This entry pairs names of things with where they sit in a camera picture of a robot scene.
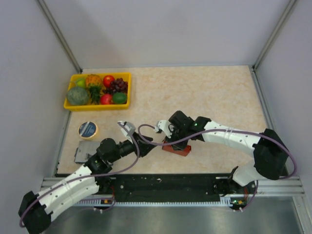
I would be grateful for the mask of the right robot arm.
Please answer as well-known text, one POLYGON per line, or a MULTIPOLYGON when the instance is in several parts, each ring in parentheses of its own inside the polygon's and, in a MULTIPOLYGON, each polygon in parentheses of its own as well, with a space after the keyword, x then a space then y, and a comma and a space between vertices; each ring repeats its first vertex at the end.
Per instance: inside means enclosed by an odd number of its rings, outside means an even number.
POLYGON ((272 129, 247 133, 207 117, 192 119, 182 111, 176 111, 169 120, 161 120, 157 126, 175 151, 183 151, 188 145, 186 137, 189 137, 191 140, 224 144, 252 156, 251 161, 232 170, 227 185, 233 193, 239 193, 247 184, 261 178, 278 180, 288 158, 286 146, 272 129))

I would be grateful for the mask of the red paper box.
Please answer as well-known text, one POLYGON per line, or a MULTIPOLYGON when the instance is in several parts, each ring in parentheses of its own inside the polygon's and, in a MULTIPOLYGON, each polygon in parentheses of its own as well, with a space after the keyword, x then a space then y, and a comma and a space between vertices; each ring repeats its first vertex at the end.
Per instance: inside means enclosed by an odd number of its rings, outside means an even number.
POLYGON ((162 150, 179 156, 187 156, 192 150, 191 145, 185 145, 185 148, 182 149, 181 147, 177 146, 174 142, 170 142, 169 140, 164 139, 162 143, 163 143, 162 150))

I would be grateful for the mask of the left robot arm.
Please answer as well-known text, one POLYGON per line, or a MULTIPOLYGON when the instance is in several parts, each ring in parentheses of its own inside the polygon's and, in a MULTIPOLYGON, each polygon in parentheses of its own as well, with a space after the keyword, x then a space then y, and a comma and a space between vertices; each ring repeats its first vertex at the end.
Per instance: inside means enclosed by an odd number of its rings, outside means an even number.
POLYGON ((20 208, 19 225, 31 234, 40 234, 47 230, 68 208, 82 199, 109 191, 113 174, 112 164, 131 154, 137 157, 147 155, 154 146, 153 138, 133 133, 130 139, 116 143, 112 138, 104 139, 96 153, 74 173, 67 176, 49 189, 24 195, 20 208))

